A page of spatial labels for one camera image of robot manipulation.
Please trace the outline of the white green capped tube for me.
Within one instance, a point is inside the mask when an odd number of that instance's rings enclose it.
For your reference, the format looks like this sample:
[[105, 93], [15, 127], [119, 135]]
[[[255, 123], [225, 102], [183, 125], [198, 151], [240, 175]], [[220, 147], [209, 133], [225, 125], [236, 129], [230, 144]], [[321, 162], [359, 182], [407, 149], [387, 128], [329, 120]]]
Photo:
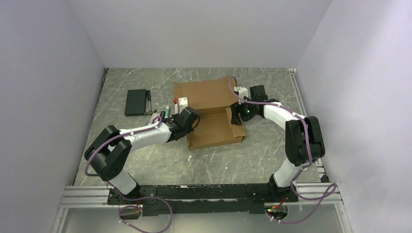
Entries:
[[164, 115], [165, 118], [170, 117], [170, 110], [171, 110], [171, 107], [169, 105], [167, 105], [166, 109], [165, 109], [165, 115]]

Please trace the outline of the small red white box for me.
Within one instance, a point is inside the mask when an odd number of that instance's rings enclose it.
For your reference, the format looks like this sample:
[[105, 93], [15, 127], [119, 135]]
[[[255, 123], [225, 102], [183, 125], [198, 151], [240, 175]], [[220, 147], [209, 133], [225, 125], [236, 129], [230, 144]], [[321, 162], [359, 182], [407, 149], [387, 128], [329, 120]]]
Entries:
[[158, 117], [158, 116], [159, 116], [158, 113], [153, 113], [152, 118], [151, 118], [151, 122], [153, 122], [155, 120], [155, 118]]

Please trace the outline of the brown cardboard box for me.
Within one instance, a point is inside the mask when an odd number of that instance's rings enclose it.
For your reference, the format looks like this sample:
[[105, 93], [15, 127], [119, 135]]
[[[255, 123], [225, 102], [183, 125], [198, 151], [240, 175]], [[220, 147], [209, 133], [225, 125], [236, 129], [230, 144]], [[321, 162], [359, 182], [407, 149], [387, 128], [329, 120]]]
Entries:
[[230, 105], [238, 99], [230, 91], [231, 76], [215, 80], [173, 83], [173, 97], [187, 98], [188, 106], [197, 110], [196, 129], [187, 135], [190, 150], [240, 143], [246, 137], [243, 125], [231, 124]]

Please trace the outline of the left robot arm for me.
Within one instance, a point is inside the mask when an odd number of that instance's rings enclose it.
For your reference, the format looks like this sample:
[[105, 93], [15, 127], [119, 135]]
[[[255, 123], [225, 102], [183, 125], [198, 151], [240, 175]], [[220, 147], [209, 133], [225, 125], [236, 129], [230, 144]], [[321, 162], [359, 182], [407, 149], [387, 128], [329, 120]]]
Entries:
[[[135, 203], [140, 196], [140, 186], [124, 167], [129, 154], [185, 137], [194, 131], [194, 123], [199, 118], [198, 112], [188, 106], [171, 118], [158, 116], [152, 124], [139, 128], [119, 130], [113, 125], [107, 126], [84, 153], [85, 174], [113, 185], [126, 203]], [[89, 173], [89, 167], [95, 171], [93, 174]]]

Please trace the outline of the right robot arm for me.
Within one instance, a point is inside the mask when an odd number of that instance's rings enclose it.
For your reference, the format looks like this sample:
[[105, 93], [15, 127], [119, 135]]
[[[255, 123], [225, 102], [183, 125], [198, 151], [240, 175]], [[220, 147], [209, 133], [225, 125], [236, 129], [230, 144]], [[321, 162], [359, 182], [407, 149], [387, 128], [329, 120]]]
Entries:
[[300, 115], [270, 99], [263, 85], [250, 88], [234, 86], [231, 92], [238, 99], [230, 108], [231, 124], [241, 125], [255, 116], [268, 119], [285, 131], [285, 154], [281, 167], [270, 176], [268, 196], [280, 201], [290, 190], [301, 171], [324, 157], [326, 150], [320, 123], [315, 116]]

